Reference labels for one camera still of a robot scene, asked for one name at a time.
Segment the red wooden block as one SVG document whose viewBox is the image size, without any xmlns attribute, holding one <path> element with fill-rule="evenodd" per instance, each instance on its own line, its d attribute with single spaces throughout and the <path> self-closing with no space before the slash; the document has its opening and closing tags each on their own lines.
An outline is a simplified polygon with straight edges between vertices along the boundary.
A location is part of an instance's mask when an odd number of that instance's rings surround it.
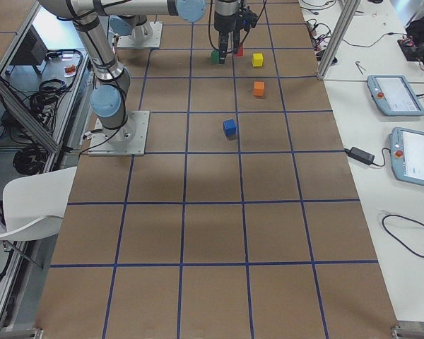
<svg viewBox="0 0 424 339">
<path fill-rule="evenodd" d="M 235 51 L 234 51 L 235 57 L 242 57 L 244 55 L 244 46 L 240 45 Z"/>
</svg>

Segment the green wooden block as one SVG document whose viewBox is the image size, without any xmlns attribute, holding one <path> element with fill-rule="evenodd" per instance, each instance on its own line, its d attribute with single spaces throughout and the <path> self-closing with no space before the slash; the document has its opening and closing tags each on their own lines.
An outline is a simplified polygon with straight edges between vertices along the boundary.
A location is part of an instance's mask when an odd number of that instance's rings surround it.
<svg viewBox="0 0 424 339">
<path fill-rule="evenodd" d="M 211 62 L 213 64 L 218 64 L 220 62 L 220 57 L 219 57 L 219 51 L 218 50 L 213 50 L 211 52 Z"/>
</svg>

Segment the yellow wooden block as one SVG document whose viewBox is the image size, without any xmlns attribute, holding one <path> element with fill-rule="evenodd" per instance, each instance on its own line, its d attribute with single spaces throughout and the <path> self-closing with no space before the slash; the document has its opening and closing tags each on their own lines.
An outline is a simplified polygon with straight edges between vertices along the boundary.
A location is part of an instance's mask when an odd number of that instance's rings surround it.
<svg viewBox="0 0 424 339">
<path fill-rule="evenodd" d="M 264 65 L 264 55 L 262 53 L 252 54 L 252 66 L 254 68 L 262 67 Z"/>
</svg>

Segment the orange wooden block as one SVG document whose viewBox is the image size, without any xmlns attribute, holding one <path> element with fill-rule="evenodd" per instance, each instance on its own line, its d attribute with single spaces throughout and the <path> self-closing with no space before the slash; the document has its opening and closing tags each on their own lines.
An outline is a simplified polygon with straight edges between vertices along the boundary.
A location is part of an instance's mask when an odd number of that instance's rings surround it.
<svg viewBox="0 0 424 339">
<path fill-rule="evenodd" d="M 253 96 L 263 97 L 265 93 L 265 82 L 255 81 L 253 85 Z"/>
</svg>

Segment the blue wooden block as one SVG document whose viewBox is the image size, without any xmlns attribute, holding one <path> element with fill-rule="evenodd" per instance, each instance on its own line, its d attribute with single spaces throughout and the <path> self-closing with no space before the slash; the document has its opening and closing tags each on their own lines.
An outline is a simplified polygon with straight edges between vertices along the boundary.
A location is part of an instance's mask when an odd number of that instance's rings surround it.
<svg viewBox="0 0 424 339">
<path fill-rule="evenodd" d="M 223 122 L 223 133 L 227 138 L 231 138 L 237 133 L 237 124 L 234 119 L 228 119 Z"/>
</svg>

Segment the black power adapter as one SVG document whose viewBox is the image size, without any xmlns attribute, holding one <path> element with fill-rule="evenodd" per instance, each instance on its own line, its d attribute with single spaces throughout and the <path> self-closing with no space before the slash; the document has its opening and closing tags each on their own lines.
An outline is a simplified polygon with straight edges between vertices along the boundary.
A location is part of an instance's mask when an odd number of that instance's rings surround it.
<svg viewBox="0 0 424 339">
<path fill-rule="evenodd" d="M 353 158 L 354 160 L 357 160 L 358 162 L 361 162 L 366 165 L 371 165 L 375 159 L 375 156 L 373 154 L 356 147 L 345 148 L 344 151 L 348 157 Z"/>
</svg>

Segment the upper teach pendant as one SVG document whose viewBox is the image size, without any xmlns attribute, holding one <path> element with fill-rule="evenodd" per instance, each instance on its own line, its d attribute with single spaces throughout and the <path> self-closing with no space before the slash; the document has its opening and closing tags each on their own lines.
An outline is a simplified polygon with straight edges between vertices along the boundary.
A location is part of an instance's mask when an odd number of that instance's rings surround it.
<svg viewBox="0 0 424 339">
<path fill-rule="evenodd" d="M 422 117 L 424 108 L 403 75 L 369 75 L 367 87 L 378 110 L 388 117 Z"/>
</svg>

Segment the teach pendant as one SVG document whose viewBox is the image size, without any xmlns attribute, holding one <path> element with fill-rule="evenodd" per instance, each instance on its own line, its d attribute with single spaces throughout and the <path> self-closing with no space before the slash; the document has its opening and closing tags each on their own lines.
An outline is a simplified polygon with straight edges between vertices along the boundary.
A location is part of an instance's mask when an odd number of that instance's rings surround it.
<svg viewBox="0 0 424 339">
<path fill-rule="evenodd" d="M 388 117 L 422 117 L 424 108 L 403 75 L 369 75 L 367 87 L 378 110 Z"/>
<path fill-rule="evenodd" d="M 424 186 L 424 132 L 395 127 L 389 142 L 396 179 Z"/>
</svg>

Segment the black box on shelf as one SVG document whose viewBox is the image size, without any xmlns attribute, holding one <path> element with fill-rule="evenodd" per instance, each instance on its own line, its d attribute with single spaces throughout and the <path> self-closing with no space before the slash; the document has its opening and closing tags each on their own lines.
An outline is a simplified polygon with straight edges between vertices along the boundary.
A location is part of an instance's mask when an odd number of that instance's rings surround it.
<svg viewBox="0 0 424 339">
<path fill-rule="evenodd" d="M 11 60 L 12 66 L 39 66 L 45 60 L 48 48 L 33 25 Z"/>
</svg>

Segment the lower teach pendant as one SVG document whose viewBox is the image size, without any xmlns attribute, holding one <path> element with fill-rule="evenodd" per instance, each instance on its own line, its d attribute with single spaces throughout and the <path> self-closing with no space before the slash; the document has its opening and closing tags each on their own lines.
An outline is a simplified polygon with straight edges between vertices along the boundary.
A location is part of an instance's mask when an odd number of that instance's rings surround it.
<svg viewBox="0 0 424 339">
<path fill-rule="evenodd" d="M 424 186 L 424 132 L 395 127 L 389 142 L 396 179 Z"/>
</svg>

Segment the white chair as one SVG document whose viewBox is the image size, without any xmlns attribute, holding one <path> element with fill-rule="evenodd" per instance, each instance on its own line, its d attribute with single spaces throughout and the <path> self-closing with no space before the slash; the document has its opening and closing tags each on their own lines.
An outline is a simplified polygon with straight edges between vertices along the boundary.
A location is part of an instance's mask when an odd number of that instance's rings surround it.
<svg viewBox="0 0 424 339">
<path fill-rule="evenodd" d="M 32 241 L 58 234 L 76 170 L 21 177 L 5 185 L 0 240 Z"/>
</svg>

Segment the aluminium frame post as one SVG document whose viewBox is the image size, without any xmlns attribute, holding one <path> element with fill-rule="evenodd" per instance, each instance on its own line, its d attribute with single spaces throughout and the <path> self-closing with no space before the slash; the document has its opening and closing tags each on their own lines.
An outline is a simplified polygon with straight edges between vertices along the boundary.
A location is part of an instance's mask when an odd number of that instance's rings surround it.
<svg viewBox="0 0 424 339">
<path fill-rule="evenodd" d="M 360 0 L 350 0 L 347 1 L 344 6 L 338 20 L 336 22 L 334 31 L 332 33 L 331 39 L 327 48 L 324 50 L 322 55 L 322 59 L 319 63 L 319 67 L 317 70 L 317 77 L 320 80 L 324 80 L 331 63 L 336 56 L 338 48 L 346 34 L 346 31 L 351 24 L 353 16 L 357 11 L 357 8 L 360 4 Z"/>
</svg>

